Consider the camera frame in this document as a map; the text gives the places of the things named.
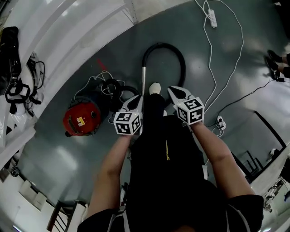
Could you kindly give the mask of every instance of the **shoe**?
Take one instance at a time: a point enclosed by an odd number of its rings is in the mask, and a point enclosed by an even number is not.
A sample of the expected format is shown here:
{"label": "shoe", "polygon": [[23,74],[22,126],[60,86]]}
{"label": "shoe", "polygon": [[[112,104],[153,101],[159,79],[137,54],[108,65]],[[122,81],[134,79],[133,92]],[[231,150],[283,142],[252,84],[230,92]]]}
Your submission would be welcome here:
{"label": "shoe", "polygon": [[150,87],[149,87],[149,94],[153,94],[153,93],[157,93],[160,94],[161,92],[161,86],[159,83],[153,83]]}
{"label": "shoe", "polygon": [[273,62],[269,57],[265,58],[266,65],[272,70],[276,71],[278,69],[278,64]]}
{"label": "shoe", "polygon": [[283,62],[282,57],[278,56],[274,51],[268,50],[268,54],[273,61],[278,62],[278,63]]}

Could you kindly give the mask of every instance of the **gray floor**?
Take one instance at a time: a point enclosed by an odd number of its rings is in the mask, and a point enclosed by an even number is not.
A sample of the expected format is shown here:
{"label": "gray floor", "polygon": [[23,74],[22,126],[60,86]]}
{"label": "gray floor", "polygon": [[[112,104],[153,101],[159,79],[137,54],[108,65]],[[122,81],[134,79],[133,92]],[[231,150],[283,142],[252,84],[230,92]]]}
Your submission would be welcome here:
{"label": "gray floor", "polygon": [[[225,2],[240,20],[245,45],[228,88],[205,116],[206,125],[214,122],[223,106],[264,85],[270,77],[263,56],[268,49],[282,53],[288,44],[271,0]],[[219,2],[210,1],[210,4],[218,24],[216,29],[207,25],[213,44],[216,96],[233,70],[242,41],[240,28],[231,12]],[[97,59],[116,79],[125,80],[127,85],[141,90],[142,55],[150,45],[161,41],[173,44],[183,53],[187,65],[184,87],[205,102],[213,90],[213,80],[208,69],[209,44],[203,32],[203,21],[204,15],[198,6],[194,2],[185,3],[143,21],[96,53],[67,81],[39,119],[36,135],[26,145],[19,162],[23,174],[54,203],[59,199],[89,201],[92,177],[117,135],[113,125],[104,122],[92,137],[65,137],[62,118],[70,99],[90,76],[101,71]],[[160,82],[162,95],[167,98],[167,86],[176,85],[178,78],[176,57],[166,50],[154,52],[148,63],[147,86]],[[267,153],[273,147],[280,148],[253,110],[260,112],[285,142],[290,141],[289,96],[289,83],[271,82],[221,114],[227,124],[222,139],[242,162],[247,158],[246,150],[265,164]],[[129,181],[129,175],[130,164],[126,160],[122,182]]]}

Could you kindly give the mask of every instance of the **black bag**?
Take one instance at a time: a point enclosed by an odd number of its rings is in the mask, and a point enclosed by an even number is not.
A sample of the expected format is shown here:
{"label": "black bag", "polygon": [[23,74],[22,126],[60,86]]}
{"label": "black bag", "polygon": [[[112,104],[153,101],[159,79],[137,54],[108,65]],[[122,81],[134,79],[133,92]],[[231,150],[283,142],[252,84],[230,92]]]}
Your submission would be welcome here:
{"label": "black bag", "polygon": [[9,94],[10,89],[19,81],[21,63],[18,54],[17,36],[17,27],[7,27],[2,31],[0,41],[0,95]]}

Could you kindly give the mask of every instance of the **person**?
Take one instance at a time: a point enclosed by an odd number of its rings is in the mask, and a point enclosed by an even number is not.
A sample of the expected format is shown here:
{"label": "person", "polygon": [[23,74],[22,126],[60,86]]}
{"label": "person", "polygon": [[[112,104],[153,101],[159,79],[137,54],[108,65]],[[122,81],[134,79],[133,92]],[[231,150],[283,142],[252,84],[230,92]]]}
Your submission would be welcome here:
{"label": "person", "polygon": [[276,63],[284,63],[289,65],[290,63],[290,54],[286,56],[278,56],[274,51],[268,51],[269,57],[266,57],[266,64],[273,72],[280,72],[284,74],[284,77],[290,78],[290,67],[284,67]]}
{"label": "person", "polygon": [[78,232],[257,232],[263,197],[255,195],[227,145],[203,123],[190,127],[204,149],[217,187],[203,177],[203,154],[192,132],[164,115],[161,87],[144,102],[144,127],[131,147],[130,187],[120,212],[120,173],[131,136],[120,136],[99,170],[87,218]]}

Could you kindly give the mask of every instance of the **black shirt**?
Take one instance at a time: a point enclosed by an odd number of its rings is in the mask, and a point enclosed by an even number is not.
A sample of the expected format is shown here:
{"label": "black shirt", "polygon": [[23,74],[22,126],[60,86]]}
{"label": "black shirt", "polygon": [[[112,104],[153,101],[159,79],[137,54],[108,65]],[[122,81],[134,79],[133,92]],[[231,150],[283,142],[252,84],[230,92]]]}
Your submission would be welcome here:
{"label": "black shirt", "polygon": [[[131,232],[170,232],[182,225],[195,231],[246,232],[239,210],[251,232],[257,232],[263,220],[263,197],[238,196],[226,199],[212,183],[203,179],[202,153],[187,127],[166,117],[163,134],[144,133],[131,148],[131,179],[126,213]],[[107,232],[113,209],[85,220],[78,232]],[[117,217],[111,232],[124,231]]]}

